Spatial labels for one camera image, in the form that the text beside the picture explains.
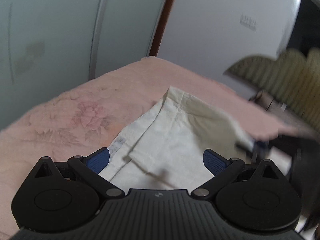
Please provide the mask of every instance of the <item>pink bedspread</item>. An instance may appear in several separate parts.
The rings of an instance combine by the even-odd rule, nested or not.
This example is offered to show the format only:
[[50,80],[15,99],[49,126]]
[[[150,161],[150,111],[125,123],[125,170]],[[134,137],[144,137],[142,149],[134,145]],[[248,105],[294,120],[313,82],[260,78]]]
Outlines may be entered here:
[[170,85],[222,108],[256,138],[290,130],[218,82],[156,57],[144,58],[36,106],[0,132],[0,239],[18,230],[11,201],[41,156],[66,161],[109,146]]

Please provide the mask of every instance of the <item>fabric label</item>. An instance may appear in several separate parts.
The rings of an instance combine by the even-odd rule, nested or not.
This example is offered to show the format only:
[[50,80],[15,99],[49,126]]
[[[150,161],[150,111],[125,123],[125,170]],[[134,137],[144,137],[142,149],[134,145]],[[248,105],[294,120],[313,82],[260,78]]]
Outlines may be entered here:
[[126,139],[119,136],[113,144],[110,145],[109,153],[110,153],[110,158],[116,154],[116,152],[121,148],[121,146],[125,143]]

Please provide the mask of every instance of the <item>logo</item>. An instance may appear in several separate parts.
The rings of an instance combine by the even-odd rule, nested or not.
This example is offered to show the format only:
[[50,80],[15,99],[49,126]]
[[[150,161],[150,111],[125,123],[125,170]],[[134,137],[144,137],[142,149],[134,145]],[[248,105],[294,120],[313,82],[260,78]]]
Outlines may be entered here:
[[161,198],[163,196],[163,194],[161,192],[158,192],[155,194],[156,197]]

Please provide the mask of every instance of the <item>wooden trim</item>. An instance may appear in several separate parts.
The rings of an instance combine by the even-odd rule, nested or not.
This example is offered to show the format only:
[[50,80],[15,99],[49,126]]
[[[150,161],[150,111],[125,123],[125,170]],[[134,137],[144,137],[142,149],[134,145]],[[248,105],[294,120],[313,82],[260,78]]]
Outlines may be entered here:
[[150,48],[149,56],[157,56],[157,54],[158,54],[158,50],[159,50],[159,47],[160,47],[160,43],[161,43],[161,40],[162,40],[162,36],[163,36],[163,33],[164,33],[165,26],[166,26],[168,18],[169,18],[169,14],[170,14],[170,11],[171,11],[171,8],[172,8],[173,1],[174,0],[166,0],[165,1],[164,7],[163,7],[163,10],[162,10],[160,19],[159,19],[159,23],[158,23],[158,26],[157,26],[157,29],[156,29],[156,33],[155,33],[155,36],[153,37],[153,41],[152,41],[152,45],[151,45],[151,48]]

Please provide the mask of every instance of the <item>white wall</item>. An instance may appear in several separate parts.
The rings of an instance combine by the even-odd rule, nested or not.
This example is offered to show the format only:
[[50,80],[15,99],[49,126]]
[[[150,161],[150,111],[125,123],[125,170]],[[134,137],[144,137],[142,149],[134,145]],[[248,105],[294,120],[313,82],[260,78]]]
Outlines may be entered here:
[[[294,1],[175,0],[157,56],[249,98],[254,90],[223,72],[248,55],[276,57]],[[241,15],[256,22],[256,31],[240,24]]]

